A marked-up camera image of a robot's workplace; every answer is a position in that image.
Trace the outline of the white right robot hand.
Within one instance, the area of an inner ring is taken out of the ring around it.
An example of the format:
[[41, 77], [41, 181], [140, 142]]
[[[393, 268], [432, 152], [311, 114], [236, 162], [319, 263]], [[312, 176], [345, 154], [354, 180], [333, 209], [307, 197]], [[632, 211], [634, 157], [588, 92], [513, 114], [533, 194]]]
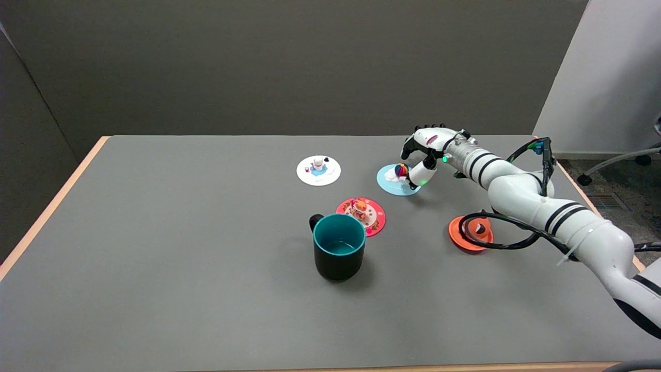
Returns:
[[411, 190], [420, 188], [432, 179], [439, 163], [454, 161], [460, 145], [474, 142], [467, 130], [449, 129], [444, 124], [415, 127], [415, 132], [404, 142], [400, 158], [407, 160], [412, 153], [420, 151], [423, 159], [409, 166], [406, 175], [399, 177], [400, 181]]

